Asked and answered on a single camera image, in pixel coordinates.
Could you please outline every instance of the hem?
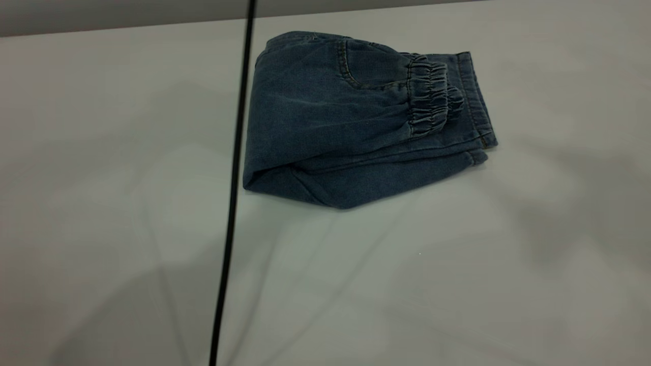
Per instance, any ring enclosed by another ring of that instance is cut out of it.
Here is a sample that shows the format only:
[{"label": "hem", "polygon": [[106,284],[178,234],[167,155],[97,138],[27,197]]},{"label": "hem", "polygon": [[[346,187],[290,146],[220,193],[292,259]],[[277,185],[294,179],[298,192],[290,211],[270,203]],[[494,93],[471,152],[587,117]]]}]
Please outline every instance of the hem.
[{"label": "hem", "polygon": [[488,116],[484,97],[477,83],[477,75],[475,74],[470,53],[459,53],[456,55],[456,58],[459,75],[461,76],[464,99],[468,105],[473,126],[479,136],[481,136],[484,148],[495,147],[498,145],[497,138],[493,132],[493,125]]}]

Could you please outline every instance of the black cord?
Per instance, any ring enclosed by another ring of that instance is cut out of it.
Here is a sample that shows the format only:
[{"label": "black cord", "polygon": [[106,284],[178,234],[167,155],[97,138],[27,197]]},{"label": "black cord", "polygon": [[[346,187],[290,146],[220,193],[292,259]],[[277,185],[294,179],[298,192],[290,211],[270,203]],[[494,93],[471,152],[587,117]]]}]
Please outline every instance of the black cord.
[{"label": "black cord", "polygon": [[235,233],[235,216],[238,205],[238,188],[240,187],[240,156],[242,155],[242,134],[244,131],[244,109],[246,107],[246,90],[249,82],[249,64],[251,63],[251,38],[253,35],[253,18],[255,17],[256,0],[249,0],[247,13],[246,36],[244,42],[244,56],[242,59],[242,81],[240,83],[240,100],[238,102],[238,116],[235,125],[235,144],[233,146],[233,166],[230,172],[230,203],[229,222],[226,229],[226,242],[224,244],[224,259],[221,265],[221,279],[219,281],[219,296],[215,310],[215,322],[212,327],[212,342],[210,343],[210,361],[208,366],[217,366],[217,349],[219,348],[219,332],[221,331],[221,318],[224,314],[226,301],[226,288],[229,284],[230,257],[233,252],[233,236]]}]

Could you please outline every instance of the blue denim jeans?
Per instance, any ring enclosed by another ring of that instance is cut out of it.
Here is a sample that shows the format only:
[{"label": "blue denim jeans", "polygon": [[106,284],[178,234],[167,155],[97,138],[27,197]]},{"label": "blue denim jeans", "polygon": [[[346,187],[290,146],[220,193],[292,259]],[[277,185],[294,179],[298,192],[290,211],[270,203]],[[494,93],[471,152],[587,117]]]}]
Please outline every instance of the blue denim jeans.
[{"label": "blue denim jeans", "polygon": [[495,145],[469,53],[291,32],[256,62],[243,185],[351,208],[481,164]]}]

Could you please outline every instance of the pocket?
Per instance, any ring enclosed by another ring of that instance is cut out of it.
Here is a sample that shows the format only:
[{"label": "pocket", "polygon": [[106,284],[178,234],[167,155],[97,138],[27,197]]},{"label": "pocket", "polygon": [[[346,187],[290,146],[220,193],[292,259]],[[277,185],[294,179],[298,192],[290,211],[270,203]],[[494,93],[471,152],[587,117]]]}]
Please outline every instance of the pocket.
[{"label": "pocket", "polygon": [[341,40],[339,59],[342,76],[355,88],[386,89],[407,83],[410,59],[387,46]]}]

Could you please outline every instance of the pocket stitching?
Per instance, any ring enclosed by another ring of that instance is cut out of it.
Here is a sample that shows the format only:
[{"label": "pocket stitching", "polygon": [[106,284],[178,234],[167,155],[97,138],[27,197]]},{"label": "pocket stitching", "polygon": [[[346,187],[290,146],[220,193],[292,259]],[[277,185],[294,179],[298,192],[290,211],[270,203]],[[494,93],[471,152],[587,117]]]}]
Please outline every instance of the pocket stitching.
[{"label": "pocket stitching", "polygon": [[341,75],[344,77],[344,79],[354,88],[356,89],[376,89],[376,90],[384,90],[391,88],[393,86],[397,85],[403,85],[405,84],[405,81],[392,81],[390,83],[384,84],[384,85],[371,85],[371,84],[364,84],[360,83],[358,80],[355,79],[353,74],[350,72],[350,68],[348,67],[348,41],[349,40],[341,40],[339,41],[339,71]]}]

